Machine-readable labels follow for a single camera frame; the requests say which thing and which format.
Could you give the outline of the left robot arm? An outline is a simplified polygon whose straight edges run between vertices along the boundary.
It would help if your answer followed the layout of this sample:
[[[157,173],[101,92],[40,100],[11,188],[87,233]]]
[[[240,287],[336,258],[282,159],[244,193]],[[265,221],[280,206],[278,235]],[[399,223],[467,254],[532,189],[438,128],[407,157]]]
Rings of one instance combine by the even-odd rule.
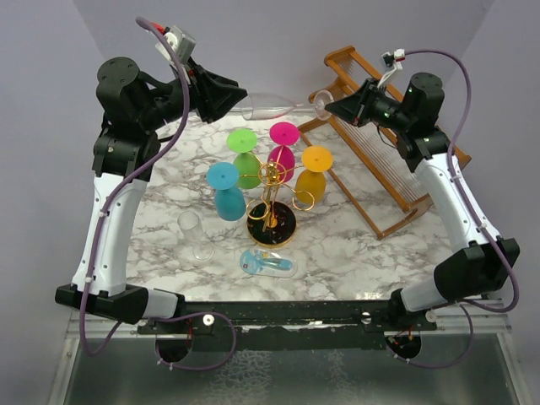
[[[128,57],[104,62],[97,73],[96,97],[103,110],[94,144],[94,202],[84,253],[71,283],[60,286],[55,301],[81,314],[135,324],[157,318],[165,331],[186,324],[181,294],[127,283],[127,251],[139,203],[163,147],[157,130],[186,122],[195,111],[216,122],[247,96],[232,79],[189,60],[186,81],[162,83]]]

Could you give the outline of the clear champagne flute back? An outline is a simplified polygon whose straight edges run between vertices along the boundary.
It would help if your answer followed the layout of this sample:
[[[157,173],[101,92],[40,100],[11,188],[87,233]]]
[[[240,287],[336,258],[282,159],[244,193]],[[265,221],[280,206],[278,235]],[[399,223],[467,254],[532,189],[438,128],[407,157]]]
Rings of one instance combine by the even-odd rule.
[[[334,102],[333,95],[328,90],[322,89],[316,92],[313,101],[307,104],[297,103],[276,94],[251,93],[236,107],[246,121],[272,120],[286,116],[292,111],[307,109],[313,110],[317,119],[326,121],[332,115],[326,110],[326,106],[332,102]]]

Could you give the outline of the green plastic wine glass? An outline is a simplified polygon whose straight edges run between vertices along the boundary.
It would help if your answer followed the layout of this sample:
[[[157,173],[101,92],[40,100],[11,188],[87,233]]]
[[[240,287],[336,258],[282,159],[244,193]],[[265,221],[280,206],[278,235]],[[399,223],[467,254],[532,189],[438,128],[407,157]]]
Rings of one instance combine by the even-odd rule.
[[[249,129],[236,129],[227,137],[227,146],[236,153],[233,165],[239,171],[237,186],[241,189],[249,190],[261,184],[258,176],[261,162],[253,153],[256,145],[257,135]]]

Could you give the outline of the blue plastic wine glass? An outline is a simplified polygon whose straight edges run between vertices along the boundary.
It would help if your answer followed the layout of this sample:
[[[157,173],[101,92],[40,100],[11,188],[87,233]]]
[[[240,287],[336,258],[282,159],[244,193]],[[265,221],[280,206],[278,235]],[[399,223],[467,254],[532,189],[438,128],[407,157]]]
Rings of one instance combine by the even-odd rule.
[[[239,178],[237,168],[228,162],[216,163],[208,169],[207,182],[215,190],[214,206],[225,221],[236,221],[246,212],[243,193],[237,186]]]

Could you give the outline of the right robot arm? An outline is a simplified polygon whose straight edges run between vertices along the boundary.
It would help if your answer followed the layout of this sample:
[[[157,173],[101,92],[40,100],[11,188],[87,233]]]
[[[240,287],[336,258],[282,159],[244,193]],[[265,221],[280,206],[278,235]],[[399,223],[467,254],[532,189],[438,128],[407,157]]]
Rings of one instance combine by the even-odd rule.
[[[392,296],[396,304],[387,319],[398,330],[413,325],[418,311],[501,289],[520,253],[517,242],[503,238],[483,216],[449,138],[436,125],[444,98],[440,78],[415,73],[402,101],[368,78],[354,94],[325,106],[352,126],[372,122],[396,134],[398,153],[431,197],[451,243],[451,255],[429,279]]]

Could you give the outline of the pink plastic wine glass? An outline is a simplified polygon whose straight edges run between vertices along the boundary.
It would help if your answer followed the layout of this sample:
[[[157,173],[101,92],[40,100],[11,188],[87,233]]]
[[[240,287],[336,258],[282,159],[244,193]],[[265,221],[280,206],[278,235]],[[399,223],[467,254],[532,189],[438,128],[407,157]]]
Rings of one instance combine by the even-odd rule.
[[[288,182],[293,177],[295,168],[295,157],[290,146],[299,140],[300,131],[294,124],[281,121],[271,126],[269,136],[277,146],[268,155],[267,162],[277,162],[278,170],[285,171],[281,179]]]

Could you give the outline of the orange plastic wine glass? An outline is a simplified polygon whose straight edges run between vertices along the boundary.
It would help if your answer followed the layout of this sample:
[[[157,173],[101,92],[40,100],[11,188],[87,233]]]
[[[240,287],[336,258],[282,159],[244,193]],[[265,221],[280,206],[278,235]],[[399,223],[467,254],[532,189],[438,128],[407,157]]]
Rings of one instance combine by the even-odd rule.
[[[306,148],[301,155],[304,170],[295,184],[295,196],[304,205],[320,202],[326,190],[324,173],[332,167],[333,157],[329,149],[320,145]]]

